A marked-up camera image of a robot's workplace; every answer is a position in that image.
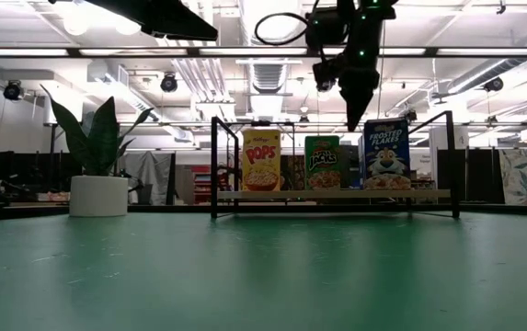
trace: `fluorescent light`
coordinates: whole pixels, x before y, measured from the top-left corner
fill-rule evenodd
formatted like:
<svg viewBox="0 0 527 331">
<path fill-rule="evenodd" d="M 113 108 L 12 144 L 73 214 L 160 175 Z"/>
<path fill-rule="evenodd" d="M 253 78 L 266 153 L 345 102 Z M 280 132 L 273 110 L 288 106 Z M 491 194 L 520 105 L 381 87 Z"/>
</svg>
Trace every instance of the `fluorescent light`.
<svg viewBox="0 0 527 331">
<path fill-rule="evenodd" d="M 345 123 L 338 123 L 338 122 L 335 122 L 335 123 L 324 122 L 323 123 L 323 122 L 310 121 L 310 122 L 304 122 L 304 123 L 295 122 L 293 125 L 294 126 L 304 126 L 304 127 L 335 127 L 335 126 L 345 125 Z"/>
<path fill-rule="evenodd" d="M 122 128 L 131 127 L 132 125 L 134 125 L 134 123 L 120 123 L 120 126 Z M 161 125 L 160 123 L 141 123 L 141 124 L 138 124 L 137 127 L 157 127 L 160 125 Z"/>
<path fill-rule="evenodd" d="M 68 15 L 63 21 L 64 30 L 72 36 L 81 36 L 89 29 L 89 23 L 75 15 Z"/>
<path fill-rule="evenodd" d="M 236 64 L 302 64 L 302 60 L 248 59 L 236 60 Z"/>
<path fill-rule="evenodd" d="M 176 152 L 196 151 L 199 147 L 127 148 L 126 152 Z"/>
<path fill-rule="evenodd" d="M 423 143 L 423 142 L 427 141 L 428 139 L 429 139 L 429 137 L 422 138 L 422 139 L 420 139 L 420 140 L 417 140 L 417 141 L 415 141 L 415 142 L 410 143 L 410 146 L 416 146 L 416 145 L 418 145 L 419 143 Z"/>
<path fill-rule="evenodd" d="M 188 52 L 184 48 L 120 48 L 120 49 L 81 49 L 85 56 L 184 56 Z"/>
<path fill-rule="evenodd" d="M 141 30 L 141 26 L 125 17 L 119 17 L 116 30 L 124 36 L 131 36 Z"/>
<path fill-rule="evenodd" d="M 0 56 L 66 56 L 66 49 L 0 49 Z"/>
<path fill-rule="evenodd" d="M 380 49 L 380 55 L 422 55 L 425 51 L 424 48 L 386 47 Z"/>
<path fill-rule="evenodd" d="M 240 47 L 240 48 L 221 48 L 204 47 L 200 48 L 200 55 L 225 55 L 225 56 L 286 56 L 286 55 L 306 55 L 305 47 Z"/>
<path fill-rule="evenodd" d="M 499 48 L 499 49 L 469 49 L 469 48 L 441 48 L 437 51 L 437 55 L 490 55 L 490 56 L 524 56 L 527 55 L 527 48 Z"/>
<path fill-rule="evenodd" d="M 337 55 L 345 50 L 344 47 L 326 47 L 323 49 L 325 55 Z"/>
<path fill-rule="evenodd" d="M 380 55 L 402 56 L 402 55 L 422 55 L 426 49 L 424 48 L 399 48 L 399 47 L 385 47 L 380 49 Z M 334 56 L 345 51 L 344 47 L 326 47 L 323 49 L 325 55 Z"/>
<path fill-rule="evenodd" d="M 188 127 L 208 127 L 208 126 L 211 126 L 212 124 L 209 123 L 209 122 L 170 122 L 170 123 L 165 123 L 165 125 L 169 125 L 169 126 L 173 126 L 173 127 L 184 127 L 184 126 L 188 126 Z"/>
</svg>

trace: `security camera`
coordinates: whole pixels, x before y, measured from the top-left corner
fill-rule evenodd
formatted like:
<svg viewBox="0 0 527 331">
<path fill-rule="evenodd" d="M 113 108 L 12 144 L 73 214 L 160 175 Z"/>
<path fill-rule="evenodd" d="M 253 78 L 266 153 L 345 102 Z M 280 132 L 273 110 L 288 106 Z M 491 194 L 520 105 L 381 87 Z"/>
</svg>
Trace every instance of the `security camera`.
<svg viewBox="0 0 527 331">
<path fill-rule="evenodd" d="M 409 109 L 408 111 L 402 113 L 400 116 L 407 119 L 408 123 L 412 123 L 413 121 L 418 120 L 417 111 L 414 109 Z"/>
<path fill-rule="evenodd" d="M 486 92 L 490 92 L 490 91 L 498 92 L 499 90 L 502 89 L 502 87 L 504 87 L 504 82 L 502 81 L 502 79 L 500 79 L 500 77 L 496 77 L 492 79 L 491 81 L 484 84 L 484 90 Z"/>
<path fill-rule="evenodd" d="M 161 82 L 161 89 L 165 93 L 172 93 L 178 89 L 178 80 L 175 79 L 175 73 L 165 73 L 165 78 Z"/>
<path fill-rule="evenodd" d="M 9 81 L 4 89 L 4 97 L 10 101 L 19 101 L 24 98 L 24 89 L 22 82 Z"/>
<path fill-rule="evenodd" d="M 306 115 L 302 115 L 300 117 L 300 120 L 299 120 L 300 123 L 310 123 L 310 120 L 308 119 L 308 117 Z"/>
<path fill-rule="evenodd" d="M 494 116 L 489 116 L 487 119 L 486 119 L 486 123 L 487 123 L 487 127 L 488 128 L 491 128 L 494 126 L 494 123 L 498 123 L 498 119 L 496 118 L 496 115 Z"/>
</svg>

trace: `green table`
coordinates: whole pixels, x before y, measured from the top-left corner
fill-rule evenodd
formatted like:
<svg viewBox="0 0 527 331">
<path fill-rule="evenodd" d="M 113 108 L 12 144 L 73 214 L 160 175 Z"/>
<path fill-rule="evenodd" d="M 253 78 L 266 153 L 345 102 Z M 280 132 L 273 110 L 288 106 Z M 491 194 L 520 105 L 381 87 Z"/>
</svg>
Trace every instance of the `green table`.
<svg viewBox="0 0 527 331">
<path fill-rule="evenodd" d="M 527 217 L 2 221 L 7 330 L 527 330 Z"/>
</svg>

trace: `cereal box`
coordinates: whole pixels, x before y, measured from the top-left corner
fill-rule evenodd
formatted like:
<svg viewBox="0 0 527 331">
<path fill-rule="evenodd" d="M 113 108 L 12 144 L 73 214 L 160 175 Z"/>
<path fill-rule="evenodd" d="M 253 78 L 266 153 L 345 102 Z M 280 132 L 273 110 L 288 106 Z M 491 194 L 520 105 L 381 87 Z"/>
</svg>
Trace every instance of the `cereal box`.
<svg viewBox="0 0 527 331">
<path fill-rule="evenodd" d="M 337 136 L 306 137 L 306 189 L 340 189 L 339 141 Z"/>
<path fill-rule="evenodd" d="M 406 119 L 365 122 L 363 152 L 363 188 L 410 189 L 410 146 Z"/>
<path fill-rule="evenodd" d="M 281 133 L 247 130 L 243 136 L 243 190 L 280 190 Z"/>
</svg>

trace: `green leaf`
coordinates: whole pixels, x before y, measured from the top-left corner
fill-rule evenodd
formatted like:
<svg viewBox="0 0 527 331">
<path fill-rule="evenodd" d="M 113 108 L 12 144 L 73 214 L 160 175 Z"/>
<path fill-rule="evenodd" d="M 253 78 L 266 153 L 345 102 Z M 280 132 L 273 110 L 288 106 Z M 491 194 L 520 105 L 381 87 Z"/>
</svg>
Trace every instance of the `green leaf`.
<svg viewBox="0 0 527 331">
<path fill-rule="evenodd" d="M 118 121 L 114 97 L 101 105 L 94 116 L 88 141 L 94 152 L 100 175 L 107 175 L 118 155 Z"/>
<path fill-rule="evenodd" d="M 51 99 L 52 113 L 57 119 L 57 123 L 63 128 L 67 141 L 67 147 L 73 158 L 86 169 L 87 173 L 94 175 L 97 172 L 97 160 L 94 157 L 89 145 L 87 143 L 87 137 L 81 130 L 79 122 L 69 111 L 60 103 L 54 101 L 51 93 L 44 87 L 42 89 Z"/>
<path fill-rule="evenodd" d="M 120 149 L 118 150 L 118 158 L 121 158 L 124 155 L 124 153 L 126 153 L 126 148 L 128 148 L 128 145 L 131 144 L 134 141 L 134 139 L 130 139 L 128 142 L 126 142 L 124 145 L 120 147 Z"/>
<path fill-rule="evenodd" d="M 149 118 L 149 114 L 151 114 L 151 111 L 153 111 L 153 108 L 149 108 L 149 109 L 143 111 L 141 113 L 141 115 L 139 115 L 138 119 L 136 119 L 134 124 L 126 132 L 124 132 L 124 134 L 122 134 L 120 136 L 120 138 L 118 139 L 118 146 L 120 146 L 122 144 L 122 142 L 124 142 L 124 137 L 126 137 L 126 135 L 128 135 L 130 132 L 132 132 L 132 130 L 134 130 L 134 128 L 136 128 L 137 125 L 139 125 L 141 123 L 144 123 L 146 121 L 146 119 Z"/>
</svg>

